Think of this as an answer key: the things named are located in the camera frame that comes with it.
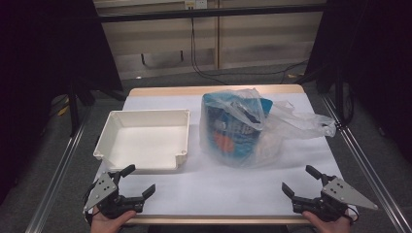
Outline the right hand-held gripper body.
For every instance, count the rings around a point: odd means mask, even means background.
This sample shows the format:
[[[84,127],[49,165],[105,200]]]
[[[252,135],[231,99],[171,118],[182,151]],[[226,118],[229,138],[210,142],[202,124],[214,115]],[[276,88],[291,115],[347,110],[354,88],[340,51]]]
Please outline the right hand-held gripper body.
[[[341,217],[354,220],[346,214],[351,206],[378,210],[377,204],[366,198],[344,180],[326,174],[312,174],[316,180],[320,180],[323,187],[319,197],[299,197],[291,191],[292,210],[302,214],[309,212],[325,222],[337,221]]]

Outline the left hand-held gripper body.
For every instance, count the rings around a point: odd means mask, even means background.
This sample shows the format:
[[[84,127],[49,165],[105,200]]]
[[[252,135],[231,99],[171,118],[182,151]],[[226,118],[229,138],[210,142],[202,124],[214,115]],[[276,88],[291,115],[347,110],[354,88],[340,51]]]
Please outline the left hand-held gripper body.
[[[145,199],[142,197],[124,197],[119,194],[120,172],[104,172],[87,190],[84,196],[84,215],[92,219],[91,210],[96,207],[100,213],[110,219],[117,218],[127,211],[142,213]]]

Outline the clear plastic bag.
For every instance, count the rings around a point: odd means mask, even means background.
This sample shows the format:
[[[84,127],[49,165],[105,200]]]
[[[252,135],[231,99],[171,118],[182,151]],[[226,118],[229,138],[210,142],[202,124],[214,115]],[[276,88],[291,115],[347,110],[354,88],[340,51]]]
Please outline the clear plastic bag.
[[[288,101],[273,101],[264,128],[258,138],[254,153],[240,163],[216,158],[222,164],[234,168],[256,168],[273,163],[280,156],[281,145],[287,140],[309,140],[335,135],[335,120],[311,113],[298,113]]]

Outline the blue snack pouch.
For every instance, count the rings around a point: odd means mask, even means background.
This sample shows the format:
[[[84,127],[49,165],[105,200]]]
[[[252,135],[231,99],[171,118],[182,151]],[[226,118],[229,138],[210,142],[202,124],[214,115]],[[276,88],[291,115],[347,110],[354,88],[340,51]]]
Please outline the blue snack pouch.
[[[255,89],[224,90],[202,96],[201,148],[216,158],[240,163],[256,148],[273,101]]]

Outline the person's left hand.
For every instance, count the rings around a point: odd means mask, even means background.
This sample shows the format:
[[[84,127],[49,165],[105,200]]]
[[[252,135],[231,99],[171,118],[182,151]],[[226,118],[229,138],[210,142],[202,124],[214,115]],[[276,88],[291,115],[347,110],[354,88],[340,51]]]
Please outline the person's left hand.
[[[110,219],[103,216],[100,211],[94,207],[90,233],[118,233],[121,227],[135,216],[135,211],[127,211],[117,218]]]

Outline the person's right hand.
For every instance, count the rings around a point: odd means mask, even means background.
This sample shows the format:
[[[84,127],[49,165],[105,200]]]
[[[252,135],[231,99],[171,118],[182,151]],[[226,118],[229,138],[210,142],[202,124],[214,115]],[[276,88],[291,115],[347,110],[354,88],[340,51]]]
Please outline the person's right hand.
[[[325,222],[310,212],[303,212],[302,215],[314,225],[320,233],[351,233],[350,220],[345,217],[337,221]]]

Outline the white plastic tray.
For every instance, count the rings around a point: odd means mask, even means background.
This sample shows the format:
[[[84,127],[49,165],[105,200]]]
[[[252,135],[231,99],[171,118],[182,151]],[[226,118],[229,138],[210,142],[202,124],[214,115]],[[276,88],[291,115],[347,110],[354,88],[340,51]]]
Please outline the white plastic tray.
[[[189,110],[111,111],[93,156],[110,171],[174,171],[188,159]]]

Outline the white table mat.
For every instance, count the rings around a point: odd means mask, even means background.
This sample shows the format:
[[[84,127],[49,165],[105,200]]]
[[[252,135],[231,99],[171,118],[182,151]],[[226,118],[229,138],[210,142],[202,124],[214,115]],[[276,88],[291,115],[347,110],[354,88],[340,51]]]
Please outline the white table mat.
[[[199,144],[201,98],[198,95],[139,96],[121,111],[189,110],[188,159],[174,171],[135,171],[120,180],[120,194],[156,191],[143,215],[155,216],[291,216],[292,203],[281,189],[289,184],[299,196],[320,194],[322,185],[306,173],[312,165],[328,175],[340,170],[325,138],[287,140],[273,163],[257,168],[232,168],[203,152]]]

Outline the black metal stand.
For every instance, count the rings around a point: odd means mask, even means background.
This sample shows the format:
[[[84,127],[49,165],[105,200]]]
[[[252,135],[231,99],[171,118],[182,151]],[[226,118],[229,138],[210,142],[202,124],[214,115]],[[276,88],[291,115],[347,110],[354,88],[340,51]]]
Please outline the black metal stand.
[[[345,80],[341,67],[336,68],[335,111],[340,127],[347,126],[354,116],[354,96],[350,88],[345,88]]]
[[[89,89],[89,82],[82,77],[72,78],[68,84],[68,99],[71,117],[70,136],[74,137],[81,124],[77,100],[80,100],[85,106],[92,106],[95,102]]]

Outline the black curtain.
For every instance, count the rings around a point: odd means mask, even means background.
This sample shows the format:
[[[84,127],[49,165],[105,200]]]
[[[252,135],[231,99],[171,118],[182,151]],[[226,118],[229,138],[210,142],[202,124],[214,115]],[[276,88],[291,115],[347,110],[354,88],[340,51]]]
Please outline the black curtain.
[[[309,63],[318,89],[338,77],[412,160],[412,0],[326,0]]]
[[[37,148],[52,100],[121,91],[93,0],[0,0],[0,205]]]

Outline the black horizontal bar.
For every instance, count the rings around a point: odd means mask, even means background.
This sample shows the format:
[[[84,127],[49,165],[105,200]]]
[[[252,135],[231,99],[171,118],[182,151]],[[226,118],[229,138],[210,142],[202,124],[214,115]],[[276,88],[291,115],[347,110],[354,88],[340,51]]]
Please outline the black horizontal bar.
[[[96,19],[99,22],[126,22],[126,21],[146,21],[199,17],[237,17],[252,15],[270,14],[294,14],[294,13],[314,13],[323,12],[328,8],[327,4],[307,4],[307,5],[286,5],[270,7],[248,7],[248,8],[218,8],[203,10],[181,10],[153,13],[134,14],[108,14],[100,15]]]

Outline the metal floor rail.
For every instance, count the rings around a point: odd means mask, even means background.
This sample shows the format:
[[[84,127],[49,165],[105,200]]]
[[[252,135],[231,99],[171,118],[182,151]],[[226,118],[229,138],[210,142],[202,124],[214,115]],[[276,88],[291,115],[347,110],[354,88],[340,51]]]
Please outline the metal floor rail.
[[[337,107],[332,102],[331,98],[327,94],[321,94],[321,98],[329,114],[337,123],[337,130],[343,137],[343,140],[351,151],[351,154],[358,162],[360,169],[377,196],[381,209],[383,209],[389,217],[391,223],[395,227],[396,232],[412,233],[412,224],[406,219],[406,215],[403,213],[391,193],[384,186],[350,128],[343,124],[343,121],[337,113]]]
[[[69,143],[60,159],[60,162],[52,176],[51,182],[43,195],[43,198],[36,208],[34,216],[31,218],[25,233],[42,233],[45,223],[52,210],[58,191],[60,190],[72,157],[77,150],[85,130],[85,123],[82,122],[70,138]]]

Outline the black u-shaped bracket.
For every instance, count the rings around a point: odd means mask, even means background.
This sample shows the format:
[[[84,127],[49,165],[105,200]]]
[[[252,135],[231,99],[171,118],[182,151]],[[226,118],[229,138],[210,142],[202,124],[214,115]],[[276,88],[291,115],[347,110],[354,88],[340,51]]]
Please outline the black u-shaped bracket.
[[[172,68],[185,61],[184,52],[178,51],[163,51],[154,53],[141,53],[141,62],[148,68]]]

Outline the white wall socket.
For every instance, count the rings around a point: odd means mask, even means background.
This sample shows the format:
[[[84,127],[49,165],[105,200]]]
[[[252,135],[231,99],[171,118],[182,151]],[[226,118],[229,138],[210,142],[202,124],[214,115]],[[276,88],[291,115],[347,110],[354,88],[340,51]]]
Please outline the white wall socket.
[[[208,8],[207,0],[185,0],[186,10],[204,10]]]

